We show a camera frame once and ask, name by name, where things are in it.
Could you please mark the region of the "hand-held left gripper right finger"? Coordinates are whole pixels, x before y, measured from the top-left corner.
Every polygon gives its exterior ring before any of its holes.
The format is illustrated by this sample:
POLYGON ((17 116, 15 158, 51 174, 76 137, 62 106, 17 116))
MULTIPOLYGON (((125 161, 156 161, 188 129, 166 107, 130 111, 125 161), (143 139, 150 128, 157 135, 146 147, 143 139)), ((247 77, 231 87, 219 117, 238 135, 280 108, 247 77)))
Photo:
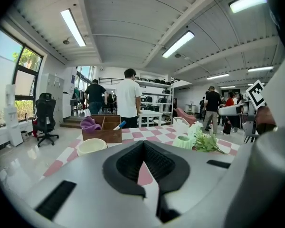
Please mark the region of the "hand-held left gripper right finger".
POLYGON ((169 208, 165 195, 179 190, 190 174, 190 166, 182 157, 161 148, 151 141, 143 143, 144 162, 159 187, 156 216, 166 223, 180 216, 175 209, 169 208))

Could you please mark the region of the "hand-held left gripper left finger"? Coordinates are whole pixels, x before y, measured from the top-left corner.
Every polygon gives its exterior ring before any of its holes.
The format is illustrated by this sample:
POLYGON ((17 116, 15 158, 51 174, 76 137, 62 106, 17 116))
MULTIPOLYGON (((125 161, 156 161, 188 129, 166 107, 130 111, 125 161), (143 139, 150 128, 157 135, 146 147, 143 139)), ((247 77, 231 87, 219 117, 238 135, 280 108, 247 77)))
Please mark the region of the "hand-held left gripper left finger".
POLYGON ((138 184, 139 171, 144 157, 144 141, 133 142, 129 147, 105 160, 103 163, 104 179, 121 194, 145 198, 145 189, 138 184))

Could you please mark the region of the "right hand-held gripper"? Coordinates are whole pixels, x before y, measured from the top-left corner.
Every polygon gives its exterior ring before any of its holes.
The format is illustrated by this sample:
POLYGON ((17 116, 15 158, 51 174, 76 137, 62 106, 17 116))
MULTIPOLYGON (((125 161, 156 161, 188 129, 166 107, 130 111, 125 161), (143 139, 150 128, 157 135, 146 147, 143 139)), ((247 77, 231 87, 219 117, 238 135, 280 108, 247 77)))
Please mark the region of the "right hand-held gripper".
POLYGON ((265 106, 263 89, 263 84, 257 80, 243 94, 242 103, 220 108, 219 115, 226 116, 232 126, 241 128, 245 136, 258 137, 255 117, 258 109, 265 106))

